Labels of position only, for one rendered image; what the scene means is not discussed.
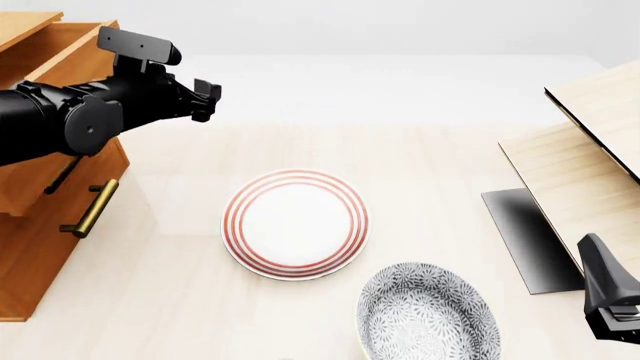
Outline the pale wooden shelf unit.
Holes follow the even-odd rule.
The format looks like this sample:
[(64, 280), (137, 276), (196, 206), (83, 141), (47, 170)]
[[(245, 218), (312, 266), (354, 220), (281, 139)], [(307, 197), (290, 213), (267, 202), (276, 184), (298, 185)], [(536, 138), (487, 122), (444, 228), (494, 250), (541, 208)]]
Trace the pale wooden shelf unit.
[(574, 262), (594, 233), (640, 279), (640, 59), (545, 95), (567, 122), (502, 152)]

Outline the wooden cabinet drawer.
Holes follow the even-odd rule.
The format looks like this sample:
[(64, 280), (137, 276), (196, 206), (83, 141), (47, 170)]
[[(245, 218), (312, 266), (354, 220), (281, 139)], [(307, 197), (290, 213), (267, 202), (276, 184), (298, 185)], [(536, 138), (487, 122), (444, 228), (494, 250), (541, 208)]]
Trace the wooden cabinet drawer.
[[(112, 74), (112, 53), (97, 48), (104, 23), (55, 22), (0, 52), (0, 90), (21, 80), (67, 86)], [(23, 217), (71, 158), (59, 153), (0, 167), (0, 216)]]

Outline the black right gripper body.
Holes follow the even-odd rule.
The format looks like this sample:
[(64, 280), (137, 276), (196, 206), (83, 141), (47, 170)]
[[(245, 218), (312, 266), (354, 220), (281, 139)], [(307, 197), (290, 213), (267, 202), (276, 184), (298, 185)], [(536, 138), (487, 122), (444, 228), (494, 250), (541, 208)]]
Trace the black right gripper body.
[(640, 343), (640, 302), (622, 302), (609, 306), (585, 301), (584, 314), (598, 340)]

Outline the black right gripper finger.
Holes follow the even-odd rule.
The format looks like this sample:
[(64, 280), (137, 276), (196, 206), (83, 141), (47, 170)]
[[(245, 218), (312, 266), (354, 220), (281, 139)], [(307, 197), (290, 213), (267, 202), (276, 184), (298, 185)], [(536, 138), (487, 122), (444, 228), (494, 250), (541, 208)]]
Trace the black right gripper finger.
[(640, 305), (640, 281), (614, 257), (595, 233), (578, 242), (585, 281), (584, 313), (598, 308), (631, 308)]

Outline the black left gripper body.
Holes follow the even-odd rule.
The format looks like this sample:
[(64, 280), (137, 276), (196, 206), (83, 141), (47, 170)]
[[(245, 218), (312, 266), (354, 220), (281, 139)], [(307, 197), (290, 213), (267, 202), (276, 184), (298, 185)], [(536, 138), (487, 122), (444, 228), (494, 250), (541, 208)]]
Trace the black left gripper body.
[(190, 117), (192, 121), (199, 121), (199, 95), (179, 83), (174, 74), (166, 74), (164, 77), (163, 118), (177, 119), (180, 117)]

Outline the wooden cabinet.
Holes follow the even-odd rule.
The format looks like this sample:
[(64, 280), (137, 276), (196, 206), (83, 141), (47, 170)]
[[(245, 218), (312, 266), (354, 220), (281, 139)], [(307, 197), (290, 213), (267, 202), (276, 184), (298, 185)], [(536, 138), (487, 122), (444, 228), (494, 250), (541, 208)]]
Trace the wooden cabinet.
[[(0, 11), (0, 52), (55, 22), (61, 12)], [(129, 160), (118, 139), (98, 155), (83, 158), (60, 188), (42, 194), (23, 217), (0, 216), (0, 321), (25, 321), (56, 278), (79, 239), (60, 233), (76, 224), (95, 193), (89, 185), (119, 180)]]

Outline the white plate with red rings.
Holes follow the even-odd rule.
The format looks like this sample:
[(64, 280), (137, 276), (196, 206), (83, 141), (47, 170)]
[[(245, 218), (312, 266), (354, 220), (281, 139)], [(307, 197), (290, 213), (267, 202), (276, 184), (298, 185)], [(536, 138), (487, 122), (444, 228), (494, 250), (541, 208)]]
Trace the white plate with red rings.
[(320, 170), (275, 170), (252, 179), (220, 219), (224, 247), (266, 278), (305, 281), (347, 266), (364, 250), (371, 217), (349, 182)]

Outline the grey patterned bowl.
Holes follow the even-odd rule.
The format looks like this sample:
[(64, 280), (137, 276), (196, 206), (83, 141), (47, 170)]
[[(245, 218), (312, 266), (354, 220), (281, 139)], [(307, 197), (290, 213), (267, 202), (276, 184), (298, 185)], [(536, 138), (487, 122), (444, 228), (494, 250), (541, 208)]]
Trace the grey patterned bowl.
[(362, 287), (357, 334), (368, 360), (501, 360), (495, 317), (459, 275), (396, 263)]

